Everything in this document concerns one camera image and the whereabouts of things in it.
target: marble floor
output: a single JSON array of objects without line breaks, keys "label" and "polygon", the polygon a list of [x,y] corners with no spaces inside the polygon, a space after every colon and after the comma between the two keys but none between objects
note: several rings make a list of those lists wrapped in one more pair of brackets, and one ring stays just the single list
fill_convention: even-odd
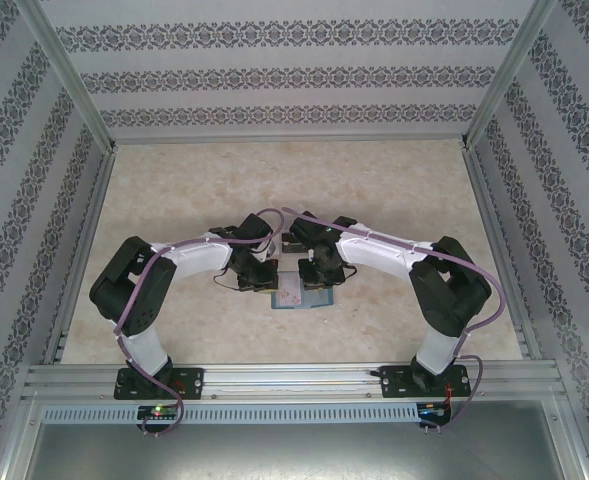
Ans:
[{"label": "marble floor", "polygon": [[[455,140],[122,146],[63,363],[124,361],[88,293],[127,237],[172,243],[238,224],[268,206],[307,209],[328,220],[345,215],[412,240],[452,236],[496,273]],[[281,265],[287,269],[296,269],[295,260]],[[367,267],[335,289],[334,306],[313,310],[272,310],[268,295],[221,288],[212,276],[174,284],[156,321],[175,363],[407,361],[425,334],[409,282]],[[235,279],[228,274],[222,281]],[[493,295],[473,321],[497,304]],[[507,312],[474,332],[463,349],[472,352],[521,358]]]}]

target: patterned wallpaper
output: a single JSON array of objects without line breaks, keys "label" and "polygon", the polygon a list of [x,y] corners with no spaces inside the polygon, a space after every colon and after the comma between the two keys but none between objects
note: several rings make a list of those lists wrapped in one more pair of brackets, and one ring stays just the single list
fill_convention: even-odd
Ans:
[{"label": "patterned wallpaper", "polygon": [[0,440],[41,362],[103,156],[11,1],[0,0]]},{"label": "patterned wallpaper", "polygon": [[465,133],[532,0],[42,3],[117,140]]},{"label": "patterned wallpaper", "polygon": [[544,354],[589,451],[589,2],[560,1],[477,145]]}]

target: beige floor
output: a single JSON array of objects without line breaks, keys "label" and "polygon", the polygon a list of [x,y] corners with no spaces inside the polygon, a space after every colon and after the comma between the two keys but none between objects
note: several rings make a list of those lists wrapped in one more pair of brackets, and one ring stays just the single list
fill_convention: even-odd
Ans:
[{"label": "beige floor", "polygon": [[[176,242],[267,206],[329,220],[346,215],[412,240],[449,235],[495,272],[454,140],[120,147],[63,363],[123,362],[110,325],[88,299],[123,240]],[[335,301],[271,310],[268,295],[226,290],[203,273],[172,286],[156,325],[177,363],[404,361],[415,354],[426,323],[409,283],[363,267],[335,289]],[[496,305],[493,295],[482,316]],[[521,358],[508,314],[475,332],[464,352]]]}]

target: robotic arm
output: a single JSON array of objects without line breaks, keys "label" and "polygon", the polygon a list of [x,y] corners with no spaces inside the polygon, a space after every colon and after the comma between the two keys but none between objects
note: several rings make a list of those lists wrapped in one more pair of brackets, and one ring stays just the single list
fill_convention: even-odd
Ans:
[{"label": "robotic arm", "polygon": [[[313,219],[311,213],[304,215]],[[464,329],[489,298],[487,281],[469,268],[415,251],[441,252],[471,263],[461,245],[443,237],[437,243],[413,242],[370,231],[347,217],[335,225],[350,227],[365,236],[344,232],[298,218],[290,231],[310,252],[299,261],[299,275],[306,289],[327,288],[345,281],[343,268],[367,265],[400,278],[409,278],[423,316],[429,324],[423,344],[412,360],[412,379],[422,390],[438,385],[453,364]],[[211,229],[202,238],[261,239],[272,232],[267,223],[251,214],[240,227]],[[412,245],[402,248],[386,240]],[[114,324],[121,317],[135,283],[152,256],[167,245],[148,244],[138,237],[125,241],[90,290],[90,300]],[[172,281],[204,271],[231,268],[239,290],[265,291],[278,287],[277,263],[271,259],[276,247],[261,244],[226,244],[204,241],[172,248],[149,270],[134,306],[122,327],[123,342],[132,359],[147,374],[167,385],[171,359],[161,346],[153,325]]]}]

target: mounting plate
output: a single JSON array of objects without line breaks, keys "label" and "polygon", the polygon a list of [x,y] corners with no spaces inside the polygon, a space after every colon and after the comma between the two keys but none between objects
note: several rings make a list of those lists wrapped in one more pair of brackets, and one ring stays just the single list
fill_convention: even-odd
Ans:
[{"label": "mounting plate", "polygon": [[[167,385],[183,400],[200,400],[203,392],[202,368],[172,368]],[[174,397],[157,388],[131,368],[121,368],[114,385],[116,400],[172,400]]]},{"label": "mounting plate", "polygon": [[464,365],[452,365],[439,385],[431,390],[423,391],[412,379],[412,368],[409,365],[383,365],[374,373],[381,378],[383,398],[425,398],[443,396],[449,384],[452,397],[469,397],[472,389]]}]

